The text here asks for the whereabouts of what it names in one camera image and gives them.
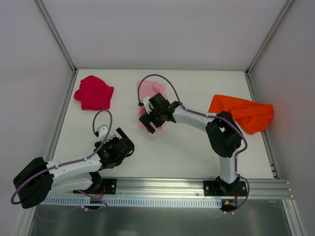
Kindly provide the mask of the pink t shirt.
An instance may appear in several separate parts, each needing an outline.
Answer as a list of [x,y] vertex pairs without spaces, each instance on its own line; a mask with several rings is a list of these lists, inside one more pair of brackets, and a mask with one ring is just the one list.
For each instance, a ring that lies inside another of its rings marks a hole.
[[[146,96],[152,97],[156,95],[157,93],[161,93],[165,99],[168,99],[165,92],[166,92],[165,84],[161,84],[155,81],[144,81],[141,84],[139,95],[140,95],[140,99],[142,99],[143,97],[146,97]],[[138,107],[138,118],[140,118],[143,114],[145,114],[145,112],[146,112],[145,107]],[[141,131],[147,131],[146,127],[140,121],[138,121],[138,124],[139,124],[139,129]],[[155,128],[157,132],[163,131],[163,127],[157,128],[154,125],[152,126],[153,128]]]

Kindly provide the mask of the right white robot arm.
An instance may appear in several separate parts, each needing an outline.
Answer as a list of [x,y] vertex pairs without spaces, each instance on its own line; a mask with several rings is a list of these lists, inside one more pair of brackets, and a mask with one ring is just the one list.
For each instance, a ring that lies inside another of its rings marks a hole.
[[204,131],[212,150],[220,158],[220,174],[209,189],[223,196],[236,192],[240,181],[236,157],[244,135],[230,113],[222,111],[215,116],[203,114],[185,107],[179,101],[170,103],[161,93],[143,97],[139,106],[145,109],[139,121],[151,134],[165,122],[182,123]]

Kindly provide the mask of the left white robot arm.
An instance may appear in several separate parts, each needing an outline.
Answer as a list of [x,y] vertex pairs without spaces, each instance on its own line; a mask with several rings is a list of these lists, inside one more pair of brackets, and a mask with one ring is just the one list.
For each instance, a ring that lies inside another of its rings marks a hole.
[[94,151],[68,161],[45,161],[43,157],[33,159],[14,179],[13,184],[20,204],[28,209],[42,203],[48,196],[66,192],[97,194],[101,191],[100,171],[122,164],[133,154],[135,145],[117,128],[117,134],[108,134],[106,127],[101,134],[105,142],[96,142]]

